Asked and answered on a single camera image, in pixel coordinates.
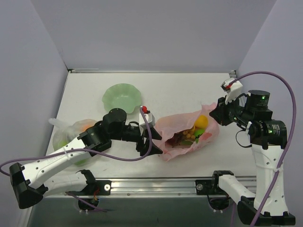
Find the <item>pink plastic bag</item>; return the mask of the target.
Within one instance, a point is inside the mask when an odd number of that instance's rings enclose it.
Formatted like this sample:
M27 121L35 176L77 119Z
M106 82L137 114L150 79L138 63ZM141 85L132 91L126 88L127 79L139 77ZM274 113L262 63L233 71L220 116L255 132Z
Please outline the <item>pink plastic bag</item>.
M216 103L202 105L192 113L182 113L160 118L155 125L161 140L155 145L163 153L162 159L169 161L177 156L197 151L216 140L219 135L218 123L210 117Z

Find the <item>yellow fake lemon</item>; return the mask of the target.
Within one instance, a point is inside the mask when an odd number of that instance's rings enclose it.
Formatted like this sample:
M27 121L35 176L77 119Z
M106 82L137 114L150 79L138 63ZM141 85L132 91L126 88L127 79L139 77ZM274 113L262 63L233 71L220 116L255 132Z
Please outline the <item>yellow fake lemon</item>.
M200 115L196 119L194 126L196 128L206 129L208 127L208 118L205 115Z

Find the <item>green striped melon ball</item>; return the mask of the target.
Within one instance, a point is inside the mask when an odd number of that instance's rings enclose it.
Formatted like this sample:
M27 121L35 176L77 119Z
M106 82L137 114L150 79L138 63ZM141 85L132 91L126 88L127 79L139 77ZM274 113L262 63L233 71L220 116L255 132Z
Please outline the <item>green striped melon ball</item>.
M195 136L195 142L198 143L199 138L204 134L205 129L200 129L200 128L196 128L195 132L194 132L194 136Z

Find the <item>yellow fake pear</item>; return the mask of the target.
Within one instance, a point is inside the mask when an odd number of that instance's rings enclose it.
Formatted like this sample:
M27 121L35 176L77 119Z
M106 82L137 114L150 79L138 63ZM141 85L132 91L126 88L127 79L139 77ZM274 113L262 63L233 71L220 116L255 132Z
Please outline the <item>yellow fake pear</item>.
M194 132L195 132L196 128L195 126L193 125L192 128L188 129L188 130L184 130L183 131L183 135L185 135L187 138L190 138L191 136L194 135Z

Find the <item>brown longan bunch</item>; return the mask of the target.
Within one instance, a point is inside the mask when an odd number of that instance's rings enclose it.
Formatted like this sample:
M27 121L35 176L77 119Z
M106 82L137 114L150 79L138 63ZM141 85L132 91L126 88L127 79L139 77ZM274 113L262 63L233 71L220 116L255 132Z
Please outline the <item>brown longan bunch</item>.
M172 138L168 139L166 143L171 147L190 146L195 141L195 136L187 138L183 135L183 131L175 133Z

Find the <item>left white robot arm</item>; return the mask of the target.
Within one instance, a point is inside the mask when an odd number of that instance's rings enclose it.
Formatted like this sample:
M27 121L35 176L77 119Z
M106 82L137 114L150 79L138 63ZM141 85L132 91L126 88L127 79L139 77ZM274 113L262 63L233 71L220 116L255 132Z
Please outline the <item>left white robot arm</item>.
M136 143L135 149L140 154L137 160L161 154L162 150L153 143L153 140L162 139L154 128L153 114L141 106L138 122L126 123L126 118L123 109L114 108L101 121L50 155L31 158L25 165L14 161L9 167L9 177L19 208L30 208L44 197L62 192L78 192L81 195L99 192L101 188L90 170L80 170L66 176L59 176L58 173L95 155L119 160L119 157L105 153L111 148L113 140Z

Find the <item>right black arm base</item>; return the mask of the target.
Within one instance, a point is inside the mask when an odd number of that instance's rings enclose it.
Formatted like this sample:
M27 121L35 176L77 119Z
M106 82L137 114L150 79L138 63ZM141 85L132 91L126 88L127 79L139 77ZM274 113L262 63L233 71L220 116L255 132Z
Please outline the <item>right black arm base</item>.
M208 205L214 212L223 213L232 202L231 198L223 190L212 183L212 180L195 180L196 194L206 196Z

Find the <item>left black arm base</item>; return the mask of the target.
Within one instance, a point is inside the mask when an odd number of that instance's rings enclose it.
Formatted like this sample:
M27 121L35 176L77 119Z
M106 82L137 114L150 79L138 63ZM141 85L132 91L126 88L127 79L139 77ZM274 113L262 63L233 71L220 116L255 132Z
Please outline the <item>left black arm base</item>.
M93 212L108 212L109 210L100 208L98 205L100 203L100 196L107 196L111 194L111 184L110 180L97 180L93 184L89 184L82 191L76 192L66 192L75 198L78 203L77 206L80 212L93 213Z

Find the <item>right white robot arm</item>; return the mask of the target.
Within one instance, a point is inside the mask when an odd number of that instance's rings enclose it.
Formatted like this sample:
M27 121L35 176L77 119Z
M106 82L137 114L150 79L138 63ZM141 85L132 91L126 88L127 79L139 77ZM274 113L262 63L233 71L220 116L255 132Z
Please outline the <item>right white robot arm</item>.
M236 123L248 135L248 148L252 150L257 171L256 192L249 191L226 171L215 173L210 188L214 193L224 191L232 198L245 225L293 226L295 216L285 202L283 166L279 163L287 144L286 125L272 119L269 92L250 90L244 106L240 105L242 96L242 92L228 91L209 115L221 126Z

